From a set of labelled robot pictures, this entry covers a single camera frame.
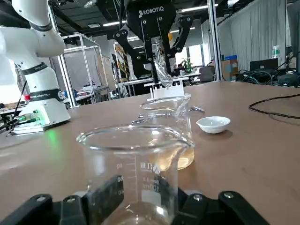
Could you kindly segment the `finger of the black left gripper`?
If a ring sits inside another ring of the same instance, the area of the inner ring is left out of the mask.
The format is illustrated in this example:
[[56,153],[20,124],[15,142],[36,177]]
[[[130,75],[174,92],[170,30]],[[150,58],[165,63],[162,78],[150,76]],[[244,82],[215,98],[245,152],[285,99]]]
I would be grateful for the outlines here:
[[140,54],[129,43],[128,31],[121,29],[114,34],[114,39],[121,45],[125,53],[131,56],[132,62],[145,70],[156,70],[152,51],[152,38],[156,37],[156,28],[150,21],[127,21],[128,28],[143,42],[144,54]]
[[159,17],[157,19],[158,30],[160,34],[160,43],[165,59],[166,70],[171,70],[170,58],[174,58],[176,53],[182,52],[192,26],[193,19],[190,16],[180,16],[177,20],[179,27],[179,37],[177,37],[174,45],[170,47],[168,33],[171,28],[171,20]]

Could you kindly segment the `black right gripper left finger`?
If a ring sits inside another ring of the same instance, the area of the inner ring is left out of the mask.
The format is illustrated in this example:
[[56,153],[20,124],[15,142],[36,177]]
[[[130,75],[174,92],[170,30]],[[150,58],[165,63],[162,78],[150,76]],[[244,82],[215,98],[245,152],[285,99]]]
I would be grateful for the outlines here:
[[0,223],[2,225],[100,225],[124,200],[123,177],[115,175],[94,192],[69,195],[54,202],[49,194],[34,195]]

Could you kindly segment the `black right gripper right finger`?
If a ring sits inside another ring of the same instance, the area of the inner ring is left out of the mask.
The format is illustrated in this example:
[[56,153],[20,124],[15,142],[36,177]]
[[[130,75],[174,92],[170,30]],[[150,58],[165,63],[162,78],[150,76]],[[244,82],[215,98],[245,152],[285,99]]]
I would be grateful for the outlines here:
[[173,225],[268,225],[257,210],[238,192],[223,191],[217,199],[178,189],[179,211]]

